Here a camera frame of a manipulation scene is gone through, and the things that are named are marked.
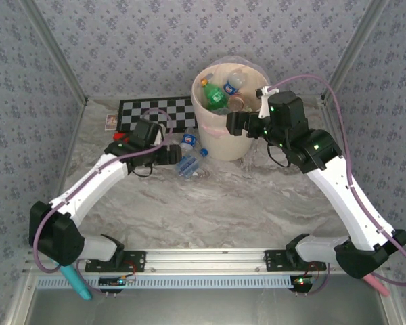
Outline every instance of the patterned wallpaper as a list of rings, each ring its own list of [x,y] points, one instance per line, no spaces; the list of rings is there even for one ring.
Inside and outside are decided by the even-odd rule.
[[[79,107],[17,1],[0,1],[0,323],[28,251],[28,211],[58,184]]]
[[[406,229],[406,0],[385,9],[338,96],[357,181],[389,222]],[[395,276],[406,281],[406,262],[395,255]]]
[[[330,78],[369,0],[37,0],[88,96],[188,94],[225,55]],[[312,81],[290,88],[321,93]]]

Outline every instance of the gray marble table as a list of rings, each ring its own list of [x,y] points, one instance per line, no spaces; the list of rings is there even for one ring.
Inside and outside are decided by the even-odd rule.
[[[89,101],[65,182],[69,188],[112,141],[104,131],[117,101]],[[310,125],[323,128],[317,107],[307,106]],[[181,135],[175,135],[179,141]],[[273,149],[274,158],[284,161]],[[298,234],[339,236],[346,230],[328,200],[298,168],[283,169],[255,141],[237,161],[208,158],[198,176],[185,181],[173,168],[151,177],[128,176],[90,210],[81,229],[108,234],[130,248],[282,247]]]

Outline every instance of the chessboard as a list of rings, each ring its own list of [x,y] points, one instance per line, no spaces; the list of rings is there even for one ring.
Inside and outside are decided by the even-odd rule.
[[[174,133],[184,132],[187,127],[195,127],[197,125],[194,116],[194,107],[192,106],[189,96],[147,98],[143,100],[120,101],[117,131],[134,131],[141,115],[150,108],[163,110],[171,117],[172,122],[168,124],[168,127],[173,127]],[[150,112],[149,120],[166,125],[167,117],[159,112]]]

